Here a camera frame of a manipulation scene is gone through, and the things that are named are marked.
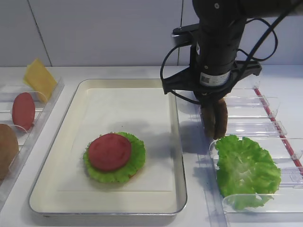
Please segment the green lettuce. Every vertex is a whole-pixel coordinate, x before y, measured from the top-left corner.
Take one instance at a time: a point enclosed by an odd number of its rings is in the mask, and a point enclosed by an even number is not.
[[[240,140],[235,135],[217,141],[219,160],[217,182],[223,197],[233,194],[255,194],[256,196],[232,196],[229,201],[237,210],[259,207],[269,201],[281,182],[281,170],[277,168],[270,153],[246,137]]]
[[[117,132],[117,134],[128,138],[132,145],[131,156],[125,166],[112,172],[102,172],[95,167],[93,167],[89,161],[88,149],[83,155],[84,164],[86,166],[89,176],[100,182],[100,183],[125,183],[129,181],[130,177],[135,175],[139,169],[144,166],[145,163],[145,147],[144,142],[139,140],[137,137],[126,132]]]

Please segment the red tomato slice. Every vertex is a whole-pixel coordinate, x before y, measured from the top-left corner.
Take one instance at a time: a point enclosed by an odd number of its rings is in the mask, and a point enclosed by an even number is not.
[[[32,96],[27,93],[18,95],[13,104],[12,110],[13,123],[29,130],[35,119],[35,103]]]
[[[114,171],[129,160],[132,145],[124,136],[109,133],[95,139],[89,146],[89,161],[93,167],[104,171]]]

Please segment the plastic container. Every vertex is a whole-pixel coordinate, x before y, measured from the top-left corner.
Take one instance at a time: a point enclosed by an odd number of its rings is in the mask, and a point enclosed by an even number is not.
[[[224,98],[228,118],[266,118],[276,117],[280,101],[276,97],[227,96]]]
[[[38,139],[41,130],[43,129],[58,97],[63,90],[64,84],[62,80],[58,80],[57,86],[53,90],[52,96],[49,101],[44,104],[39,101],[38,92],[32,91],[27,86],[6,86],[0,87],[0,123],[7,124],[14,129],[18,139],[19,152],[13,159],[9,167],[9,173],[0,182],[0,211],[3,208],[6,199],[13,188],[17,177],[19,176],[36,140]],[[14,125],[11,116],[13,102],[17,95],[28,92],[35,103],[35,120],[33,126],[26,131],[20,126]]]
[[[223,198],[216,181],[216,141],[201,136],[205,146],[209,145],[209,153],[199,155],[199,162],[206,175],[204,192],[211,226],[268,226],[303,221],[303,139],[286,137],[282,123],[276,121],[279,100],[260,94],[258,88],[234,89],[225,97],[229,111],[227,134],[249,137],[268,150],[281,169],[281,184],[275,194],[234,194]],[[241,210],[235,206],[237,201],[262,197],[270,197],[264,206]]]
[[[234,122],[227,123],[226,135],[279,137],[287,132],[281,122]]]
[[[300,160],[303,154],[303,139],[298,138],[279,138],[279,137],[253,137],[246,136],[257,142],[263,149],[271,154],[271,157],[279,163],[281,159]],[[209,152],[213,159],[217,160],[218,151],[215,149],[216,141],[210,144]]]

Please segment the white tray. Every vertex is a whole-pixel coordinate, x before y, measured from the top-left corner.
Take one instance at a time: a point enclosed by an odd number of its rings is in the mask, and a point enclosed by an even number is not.
[[[146,163],[126,184],[86,175],[83,153],[100,134],[125,131],[143,140]],[[29,197],[42,215],[175,215],[187,202],[178,114],[159,79],[80,83]]]

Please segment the brown bun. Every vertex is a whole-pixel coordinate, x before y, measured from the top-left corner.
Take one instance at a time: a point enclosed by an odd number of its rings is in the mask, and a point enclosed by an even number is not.
[[[9,172],[9,166],[19,152],[15,132],[6,124],[0,124],[0,180]]]
[[[201,109],[204,131],[207,137],[217,140],[226,134],[228,111],[224,99]]]
[[[217,140],[225,136],[226,134],[228,111],[227,111],[226,102],[224,101],[223,98],[220,99],[218,102],[215,102],[213,106],[214,106],[214,115],[216,119],[214,140]]]

